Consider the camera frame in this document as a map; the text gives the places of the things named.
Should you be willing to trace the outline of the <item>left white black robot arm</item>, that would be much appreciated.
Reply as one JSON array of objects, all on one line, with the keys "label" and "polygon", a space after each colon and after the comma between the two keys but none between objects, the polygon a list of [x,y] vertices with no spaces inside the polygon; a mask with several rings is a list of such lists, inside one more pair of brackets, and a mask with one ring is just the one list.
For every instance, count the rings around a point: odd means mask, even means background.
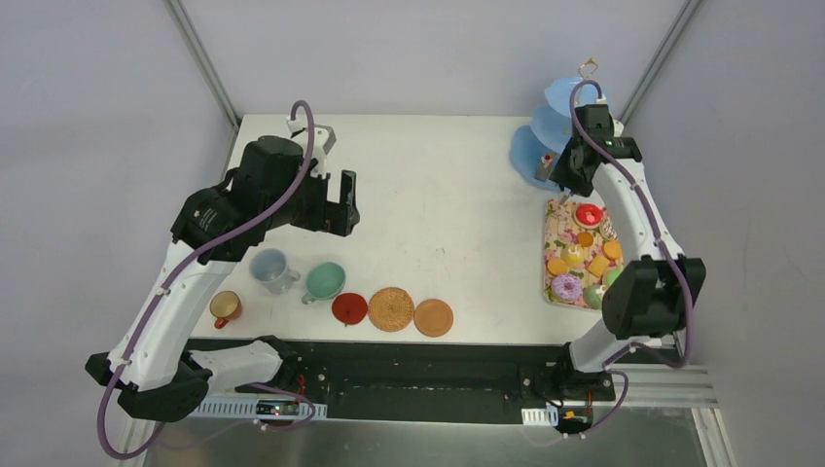
[{"label": "left white black robot arm", "polygon": [[327,198],[325,160],[332,129],[295,130],[248,143],[224,180],[190,195],[177,218],[156,289],[121,342],[92,355],[87,373],[118,393],[137,419],[176,422],[209,395],[251,383],[273,393],[297,379],[294,351],[265,336],[219,350],[190,350],[190,335],[224,279],[268,231],[291,225],[349,235],[359,222],[356,175],[341,175],[340,198]]}]

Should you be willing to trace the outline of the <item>chocolate slice cake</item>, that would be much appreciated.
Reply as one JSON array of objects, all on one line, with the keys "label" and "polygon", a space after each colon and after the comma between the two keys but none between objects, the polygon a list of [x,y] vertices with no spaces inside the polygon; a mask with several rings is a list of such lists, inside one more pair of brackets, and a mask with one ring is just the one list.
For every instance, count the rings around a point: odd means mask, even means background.
[{"label": "chocolate slice cake", "polygon": [[554,167],[554,162],[556,160],[556,153],[548,152],[545,153],[541,159],[538,161],[534,178],[541,182],[548,182],[551,178],[551,174]]}]

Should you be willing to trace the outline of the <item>red jam tart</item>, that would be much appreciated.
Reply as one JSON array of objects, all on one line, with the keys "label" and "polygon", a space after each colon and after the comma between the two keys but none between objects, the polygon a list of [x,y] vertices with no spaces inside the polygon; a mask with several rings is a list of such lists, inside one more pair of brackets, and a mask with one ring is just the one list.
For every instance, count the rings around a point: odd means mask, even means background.
[{"label": "red jam tart", "polygon": [[605,213],[595,204],[581,203],[574,210],[574,221],[583,229],[597,229],[603,222]]}]

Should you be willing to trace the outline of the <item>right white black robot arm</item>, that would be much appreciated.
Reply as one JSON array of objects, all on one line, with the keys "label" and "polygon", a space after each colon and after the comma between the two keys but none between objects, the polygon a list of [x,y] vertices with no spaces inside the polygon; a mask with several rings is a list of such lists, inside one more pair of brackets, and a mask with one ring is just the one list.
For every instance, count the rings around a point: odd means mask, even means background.
[{"label": "right white black robot arm", "polygon": [[647,184],[636,142],[615,133],[604,103],[570,110],[574,126],[551,178],[575,196],[597,193],[608,210],[625,265],[602,300],[599,322],[569,345],[569,359],[552,373],[567,399],[591,386],[633,349],[671,368],[693,355],[694,305],[706,277],[702,259],[688,257],[667,231]]}]

